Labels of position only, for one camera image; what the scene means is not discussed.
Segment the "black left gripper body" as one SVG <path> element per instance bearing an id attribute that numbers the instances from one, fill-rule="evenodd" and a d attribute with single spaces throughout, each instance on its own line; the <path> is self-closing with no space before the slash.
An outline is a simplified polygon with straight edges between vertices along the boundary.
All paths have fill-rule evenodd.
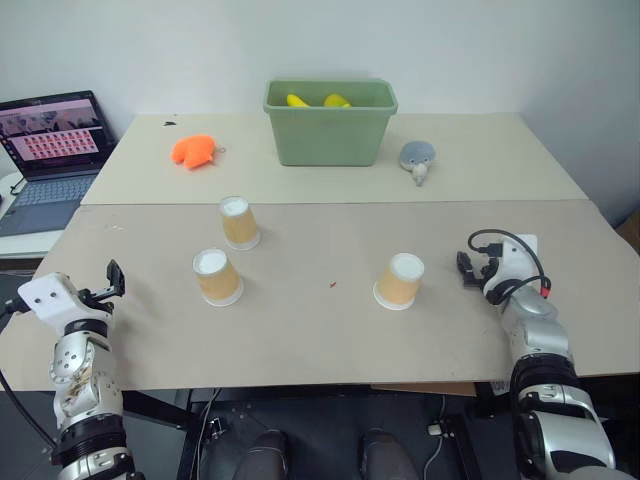
<path id="1" fill-rule="evenodd" d="M 109 298 L 117 296 L 118 290 L 114 287 L 107 287 L 105 289 L 92 292 L 89 289 L 82 289 L 78 291 L 78 298 L 87 307 L 113 313 L 114 304 L 109 301 Z"/>

